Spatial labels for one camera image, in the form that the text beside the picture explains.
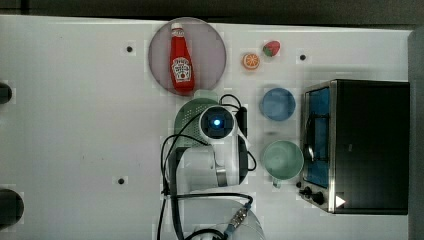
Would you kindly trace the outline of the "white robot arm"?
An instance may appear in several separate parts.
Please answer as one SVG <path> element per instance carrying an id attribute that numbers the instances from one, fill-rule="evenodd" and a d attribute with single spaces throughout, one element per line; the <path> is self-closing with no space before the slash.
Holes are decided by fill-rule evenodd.
<path id="1" fill-rule="evenodd" d="M 208 104 L 171 137 L 163 173 L 176 239 L 265 240 L 253 198 L 228 190 L 253 170 L 247 110 Z"/>

